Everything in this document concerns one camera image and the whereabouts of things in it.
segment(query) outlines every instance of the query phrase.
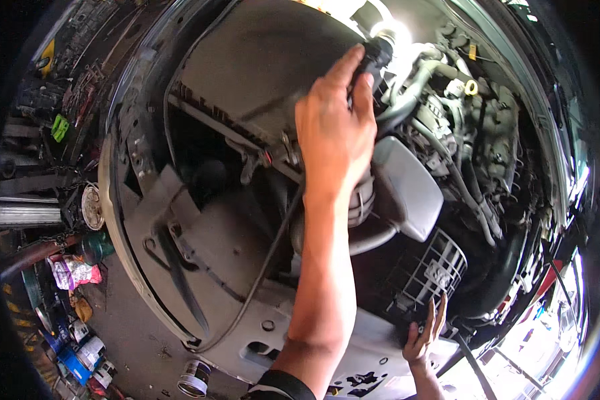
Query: engine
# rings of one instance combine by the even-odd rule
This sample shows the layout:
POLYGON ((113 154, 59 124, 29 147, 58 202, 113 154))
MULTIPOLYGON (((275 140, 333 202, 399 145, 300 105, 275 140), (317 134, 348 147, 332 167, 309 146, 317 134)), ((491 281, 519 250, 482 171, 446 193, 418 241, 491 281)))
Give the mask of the engine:
MULTIPOLYGON (((275 13, 271 17, 267 1, 238 6, 192 50, 168 94, 172 106, 222 134, 240 154, 243 186, 261 168, 301 182, 294 105, 363 40, 350 26, 301 4, 275 13)), ((469 299, 484 291, 496 265, 522 252, 538 206, 538 195, 531 201, 519 194, 523 185, 533 188, 535 175, 510 82, 492 79, 486 72, 492 66, 475 56, 476 41, 453 24, 428 37, 432 42, 403 45, 382 71, 376 148, 349 206, 350 254, 389 265, 359 291, 360 302, 368 300, 361 307, 396 323, 424 320, 427 302, 442 292, 469 299), (512 233, 518 231, 525 240, 512 233), (469 271, 472 261, 487 267, 469 271)), ((286 205, 283 200, 279 208, 286 205)), ((303 226, 298 212, 289 228, 296 264, 303 226)), ((519 262, 493 278, 509 280, 506 287, 485 295, 489 300, 479 307, 465 301, 458 315, 502 320, 507 310, 494 309, 509 294, 519 262)), ((296 278, 297 268, 282 275, 296 278)))

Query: garage floor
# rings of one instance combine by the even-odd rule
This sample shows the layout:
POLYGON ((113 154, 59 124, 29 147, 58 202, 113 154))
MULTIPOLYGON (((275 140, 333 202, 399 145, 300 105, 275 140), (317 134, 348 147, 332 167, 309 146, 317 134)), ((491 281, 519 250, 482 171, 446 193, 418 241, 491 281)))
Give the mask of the garage floor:
MULTIPOLYGON (((84 292, 93 308, 88 325, 102 339, 107 358, 118 370, 113 383, 135 400, 190 399, 176 383, 192 354, 141 299, 117 256, 108 257, 104 267, 106 288, 88 284, 84 292)), ((246 383, 214 371, 207 398, 237 399, 246 390, 246 383)))

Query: black sleeve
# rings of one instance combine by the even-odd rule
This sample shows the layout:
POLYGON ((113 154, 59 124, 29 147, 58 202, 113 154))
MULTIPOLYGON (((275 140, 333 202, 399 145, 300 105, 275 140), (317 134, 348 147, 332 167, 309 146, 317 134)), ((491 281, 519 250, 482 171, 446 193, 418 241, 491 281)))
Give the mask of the black sleeve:
POLYGON ((311 389, 295 376, 269 370, 241 400, 315 400, 311 389))

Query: hand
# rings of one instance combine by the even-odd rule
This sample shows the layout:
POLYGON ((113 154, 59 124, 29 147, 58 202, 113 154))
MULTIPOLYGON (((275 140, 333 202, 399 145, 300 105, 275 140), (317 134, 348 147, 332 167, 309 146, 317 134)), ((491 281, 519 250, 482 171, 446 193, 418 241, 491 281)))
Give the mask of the hand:
POLYGON ((438 339, 442 327, 447 319, 447 294, 442 293, 438 315, 433 297, 429 302, 429 316, 424 326, 424 331, 418 337, 418 324, 412 322, 409 325, 407 344, 402 349, 402 356, 409 362, 409 367, 426 368, 429 364, 429 346, 438 339))
POLYGON ((365 49, 358 44, 296 103, 298 142, 306 172, 306 197, 349 203, 353 188, 369 167, 376 137, 371 74, 362 74, 352 92, 347 87, 365 49))

